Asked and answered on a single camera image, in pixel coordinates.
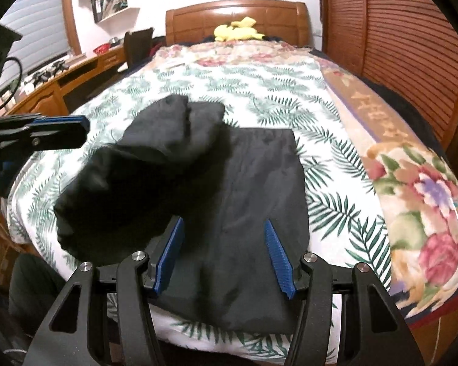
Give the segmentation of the floral quilt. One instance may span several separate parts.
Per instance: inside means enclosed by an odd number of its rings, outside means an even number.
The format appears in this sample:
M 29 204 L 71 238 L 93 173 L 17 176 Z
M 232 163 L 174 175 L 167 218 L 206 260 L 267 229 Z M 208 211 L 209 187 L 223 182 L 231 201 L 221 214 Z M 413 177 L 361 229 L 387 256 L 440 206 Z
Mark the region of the floral quilt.
M 318 63 L 344 127 L 357 148 L 384 215 L 391 251 L 385 285 L 414 326 L 458 317 L 458 180 L 448 163 L 363 81 L 326 59 L 283 41 L 213 41 L 161 48 L 162 64 Z

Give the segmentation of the wooden headboard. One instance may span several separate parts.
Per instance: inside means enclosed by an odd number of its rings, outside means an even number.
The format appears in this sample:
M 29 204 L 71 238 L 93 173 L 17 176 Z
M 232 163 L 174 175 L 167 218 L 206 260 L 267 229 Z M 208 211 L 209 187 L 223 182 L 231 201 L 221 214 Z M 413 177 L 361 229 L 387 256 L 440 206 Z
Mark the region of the wooden headboard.
M 277 36 L 299 47 L 313 44 L 308 8 L 303 2 L 283 0 L 222 0 L 168 10 L 167 45 L 201 41 L 222 24 L 249 16 L 266 36 Z

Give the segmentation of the wooden desk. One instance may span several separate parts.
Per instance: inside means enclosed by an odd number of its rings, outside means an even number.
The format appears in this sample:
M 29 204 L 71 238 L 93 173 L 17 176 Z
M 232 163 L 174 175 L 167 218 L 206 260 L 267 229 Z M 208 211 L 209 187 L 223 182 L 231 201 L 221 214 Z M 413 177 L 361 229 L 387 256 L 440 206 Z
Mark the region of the wooden desk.
M 46 84 L 40 85 L 5 115 L 39 113 L 46 116 L 66 116 L 70 113 L 65 102 L 67 95 L 99 79 L 109 70 L 119 68 L 124 62 L 125 53 L 122 45 L 98 56 L 93 55 L 91 58 L 84 59 Z

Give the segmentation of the white green leaf-print blanket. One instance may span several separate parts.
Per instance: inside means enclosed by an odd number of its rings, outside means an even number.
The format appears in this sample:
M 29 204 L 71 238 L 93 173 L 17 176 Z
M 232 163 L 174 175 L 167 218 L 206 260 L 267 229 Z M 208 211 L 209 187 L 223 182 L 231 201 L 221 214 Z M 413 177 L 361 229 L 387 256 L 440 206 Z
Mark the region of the white green leaf-print blanket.
M 330 264 L 368 263 L 391 282 L 390 242 L 380 201 L 344 127 L 318 63 L 162 64 L 122 79 L 78 108 L 91 129 L 79 149 L 38 152 L 25 164 L 6 203 L 11 239 L 31 244 L 58 273 L 78 266 L 58 243 L 53 204 L 101 145 L 118 141 L 137 113 L 170 94 L 220 102 L 234 127 L 288 128 L 304 168 L 309 246 Z

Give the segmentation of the yellow plush toy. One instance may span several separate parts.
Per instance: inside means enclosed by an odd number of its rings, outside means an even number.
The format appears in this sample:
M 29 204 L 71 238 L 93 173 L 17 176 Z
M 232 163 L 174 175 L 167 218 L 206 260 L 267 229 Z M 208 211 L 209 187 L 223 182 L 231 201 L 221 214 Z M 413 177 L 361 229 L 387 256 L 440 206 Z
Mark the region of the yellow plush toy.
M 222 24 L 216 27 L 213 31 L 215 41 L 246 41 L 246 40 L 259 40 L 262 41 L 265 37 L 264 34 L 254 28 L 256 20 L 245 16 L 241 21 L 234 21 L 231 24 Z

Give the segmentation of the wooden louvered wardrobe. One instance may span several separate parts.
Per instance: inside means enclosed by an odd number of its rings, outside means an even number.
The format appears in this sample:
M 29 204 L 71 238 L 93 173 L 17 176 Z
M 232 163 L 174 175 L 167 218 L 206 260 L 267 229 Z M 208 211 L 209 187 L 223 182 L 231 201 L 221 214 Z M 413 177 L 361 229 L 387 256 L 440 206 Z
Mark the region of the wooden louvered wardrobe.
M 321 0 L 322 50 L 403 96 L 458 146 L 458 33 L 433 0 Z

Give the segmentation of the black jacket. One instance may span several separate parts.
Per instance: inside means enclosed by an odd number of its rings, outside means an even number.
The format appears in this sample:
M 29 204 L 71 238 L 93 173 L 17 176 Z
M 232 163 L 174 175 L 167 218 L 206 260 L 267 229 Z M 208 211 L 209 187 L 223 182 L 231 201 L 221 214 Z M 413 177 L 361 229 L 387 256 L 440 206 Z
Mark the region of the black jacket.
M 279 288 L 265 223 L 298 253 L 308 247 L 294 133 L 231 127 L 224 113 L 176 94 L 139 112 L 61 192 L 58 242 L 78 260 L 116 264 L 181 217 L 184 242 L 157 306 L 227 331 L 288 334 L 300 305 Z

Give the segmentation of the dark wooden chair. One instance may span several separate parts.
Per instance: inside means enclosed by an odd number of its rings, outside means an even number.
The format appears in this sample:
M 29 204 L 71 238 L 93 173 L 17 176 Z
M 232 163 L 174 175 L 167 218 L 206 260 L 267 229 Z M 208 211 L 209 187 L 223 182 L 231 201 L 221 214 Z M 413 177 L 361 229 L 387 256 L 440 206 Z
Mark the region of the dark wooden chair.
M 139 67 L 147 60 L 153 45 L 154 28 L 127 31 L 124 36 L 123 47 L 128 70 Z

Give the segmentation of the window blind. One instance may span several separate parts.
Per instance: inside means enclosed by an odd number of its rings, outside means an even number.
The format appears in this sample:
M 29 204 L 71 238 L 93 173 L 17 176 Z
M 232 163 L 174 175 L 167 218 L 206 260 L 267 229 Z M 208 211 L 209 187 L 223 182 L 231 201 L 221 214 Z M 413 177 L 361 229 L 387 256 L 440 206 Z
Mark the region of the window blind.
M 23 76 L 70 51 L 62 0 L 16 0 L 0 24 L 22 36 L 9 54 L 20 60 Z

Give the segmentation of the red basket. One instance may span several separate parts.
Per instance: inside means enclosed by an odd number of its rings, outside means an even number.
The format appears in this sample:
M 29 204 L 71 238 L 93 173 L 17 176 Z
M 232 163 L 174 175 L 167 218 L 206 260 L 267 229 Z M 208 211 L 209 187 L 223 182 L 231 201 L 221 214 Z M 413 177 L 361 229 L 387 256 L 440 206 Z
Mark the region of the red basket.
M 98 55 L 106 53 L 110 49 L 110 47 L 111 46 L 109 43 L 105 43 L 105 44 L 99 45 L 97 48 L 93 50 L 93 52 L 98 56 Z

